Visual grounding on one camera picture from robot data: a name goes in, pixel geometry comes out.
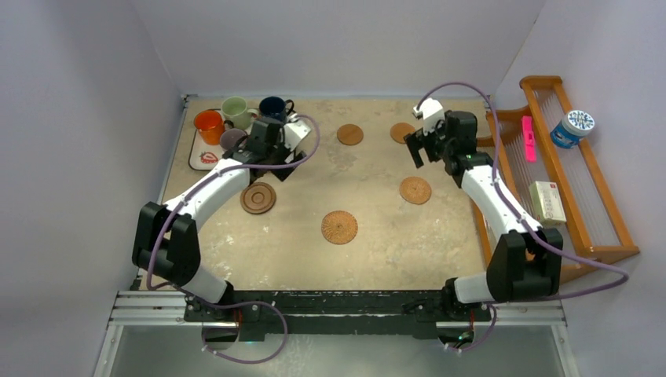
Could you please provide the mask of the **light wooden coaster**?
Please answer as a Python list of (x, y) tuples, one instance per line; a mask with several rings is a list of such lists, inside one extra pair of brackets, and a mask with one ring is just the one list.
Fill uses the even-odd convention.
[(415, 132), (415, 127), (410, 123), (395, 123), (390, 127), (390, 137), (398, 144), (404, 145), (405, 138)]
[(358, 145), (364, 139), (364, 131), (356, 124), (344, 124), (336, 131), (336, 137), (343, 145)]

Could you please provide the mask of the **dark brown wooden coaster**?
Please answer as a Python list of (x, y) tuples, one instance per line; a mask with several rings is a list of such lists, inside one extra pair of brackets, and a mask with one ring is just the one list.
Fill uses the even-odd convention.
[(240, 194), (240, 205), (249, 214), (264, 214), (273, 208), (275, 202), (276, 192), (265, 182), (255, 182)]

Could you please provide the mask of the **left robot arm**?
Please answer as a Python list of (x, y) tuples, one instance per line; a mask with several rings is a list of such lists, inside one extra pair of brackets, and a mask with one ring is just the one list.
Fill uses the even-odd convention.
[(261, 116), (192, 187), (164, 204), (146, 203), (138, 216), (131, 259), (145, 270), (147, 288), (154, 288), (152, 277), (158, 276), (203, 302), (213, 320), (230, 318), (233, 287), (203, 266), (199, 231), (228, 200), (264, 174), (284, 181), (312, 156), (299, 145), (319, 131), (307, 115), (295, 113), (285, 120)]

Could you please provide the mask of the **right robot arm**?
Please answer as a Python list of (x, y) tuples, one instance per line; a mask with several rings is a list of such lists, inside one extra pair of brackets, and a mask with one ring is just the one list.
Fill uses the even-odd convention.
[(544, 228), (511, 195), (493, 169), (493, 160), (477, 149), (478, 120), (470, 112), (414, 109), (423, 127), (405, 137), (416, 167), (425, 152), (443, 161), (446, 173), (482, 212), (496, 238), (483, 273), (451, 278), (442, 289), (441, 309), (453, 320), (486, 302), (531, 301), (554, 295), (560, 285), (562, 258), (550, 247), (562, 247), (557, 229)]

